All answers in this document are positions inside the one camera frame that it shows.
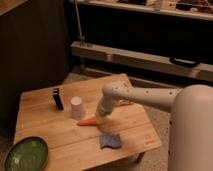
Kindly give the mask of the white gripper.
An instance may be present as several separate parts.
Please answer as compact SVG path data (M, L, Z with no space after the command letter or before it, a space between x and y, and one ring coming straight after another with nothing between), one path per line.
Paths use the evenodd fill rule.
M107 117L113 112L116 106L116 101L106 102L101 99L98 102L95 112L96 123L98 126L103 125L107 121Z

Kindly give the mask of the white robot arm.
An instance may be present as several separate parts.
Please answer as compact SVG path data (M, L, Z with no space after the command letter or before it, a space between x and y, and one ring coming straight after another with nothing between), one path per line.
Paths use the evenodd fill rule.
M96 109L99 123L119 100L171 112L168 171L213 171L213 87L134 88L111 82L102 88Z

